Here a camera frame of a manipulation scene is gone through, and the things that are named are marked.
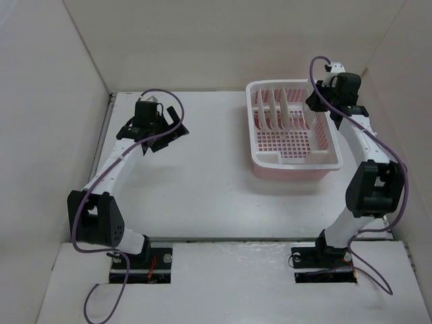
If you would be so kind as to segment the green quatrefoil plate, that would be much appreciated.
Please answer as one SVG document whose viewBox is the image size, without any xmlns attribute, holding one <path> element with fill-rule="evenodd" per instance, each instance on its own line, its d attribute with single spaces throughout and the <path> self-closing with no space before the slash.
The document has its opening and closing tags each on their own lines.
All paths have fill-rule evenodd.
<svg viewBox="0 0 432 324">
<path fill-rule="evenodd" d="M 287 94 L 284 88 L 279 92 L 279 103 L 283 129 L 285 131 L 290 131 L 290 110 L 288 107 Z"/>
</svg>

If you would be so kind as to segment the orange sunburst plate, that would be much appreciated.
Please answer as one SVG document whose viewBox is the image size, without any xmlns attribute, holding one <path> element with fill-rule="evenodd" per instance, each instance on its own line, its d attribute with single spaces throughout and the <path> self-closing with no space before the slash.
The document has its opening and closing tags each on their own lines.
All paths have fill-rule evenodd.
<svg viewBox="0 0 432 324">
<path fill-rule="evenodd" d="M 270 112 L 270 120 L 272 129 L 275 132 L 279 131 L 279 123 L 278 123 L 278 116 L 277 116 L 277 109 L 276 109 L 276 103 L 275 103 L 275 95 L 274 90 L 269 90 L 269 97 L 268 97 L 268 103 L 269 103 L 269 112 Z"/>
<path fill-rule="evenodd" d="M 263 98 L 260 90 L 258 90 L 257 92 L 257 105 L 258 105 L 260 129 L 266 132 L 268 130 L 268 126 L 267 126 L 267 120 L 265 117 L 265 110 L 263 106 Z"/>
</svg>

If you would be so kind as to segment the green red ring plate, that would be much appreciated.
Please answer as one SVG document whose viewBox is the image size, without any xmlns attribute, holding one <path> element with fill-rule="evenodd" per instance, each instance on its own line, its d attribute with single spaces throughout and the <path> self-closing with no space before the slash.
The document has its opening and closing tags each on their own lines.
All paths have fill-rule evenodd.
<svg viewBox="0 0 432 324">
<path fill-rule="evenodd" d="M 315 81 L 313 78 L 309 78 L 306 82 L 305 86 L 305 97 L 304 100 L 307 100 L 315 91 L 314 89 Z"/>
</svg>

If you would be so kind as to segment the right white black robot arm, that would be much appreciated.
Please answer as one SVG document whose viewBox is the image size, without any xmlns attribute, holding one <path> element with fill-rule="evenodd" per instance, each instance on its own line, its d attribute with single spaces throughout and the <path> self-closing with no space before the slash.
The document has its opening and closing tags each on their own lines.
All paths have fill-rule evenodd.
<svg viewBox="0 0 432 324">
<path fill-rule="evenodd" d="M 404 187 L 400 163 L 377 142 L 366 108 L 358 105 L 361 78 L 348 72 L 329 72 L 325 80 L 313 84 L 304 105 L 316 113 L 330 112 L 336 129 L 347 141 L 357 170 L 345 193 L 346 206 L 338 218 L 307 248 L 310 267 L 332 268 L 348 256 L 348 243 L 364 232 L 375 219 L 393 213 Z"/>
</svg>

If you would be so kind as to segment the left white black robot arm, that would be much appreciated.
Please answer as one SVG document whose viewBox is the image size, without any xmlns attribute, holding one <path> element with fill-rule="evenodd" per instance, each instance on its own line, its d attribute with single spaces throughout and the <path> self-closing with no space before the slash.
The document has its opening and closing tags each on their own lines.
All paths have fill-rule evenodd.
<svg viewBox="0 0 432 324">
<path fill-rule="evenodd" d="M 148 151 L 153 153 L 189 133 L 182 113 L 158 101 L 137 101 L 134 115 L 116 135 L 109 157 L 87 185 L 67 198 L 71 238 L 101 246 L 103 251 L 124 253 L 137 268 L 151 259 L 148 236 L 126 226 L 116 201 L 131 170 Z"/>
</svg>

